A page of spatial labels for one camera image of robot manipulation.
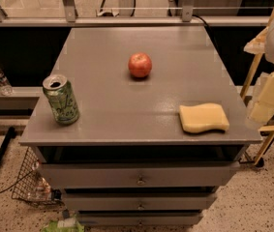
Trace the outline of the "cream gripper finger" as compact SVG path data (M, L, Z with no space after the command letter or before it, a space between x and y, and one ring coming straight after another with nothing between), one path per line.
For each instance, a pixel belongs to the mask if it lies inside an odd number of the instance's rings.
M274 116L274 72L263 72L253 89L248 103L247 118L257 124L266 124Z

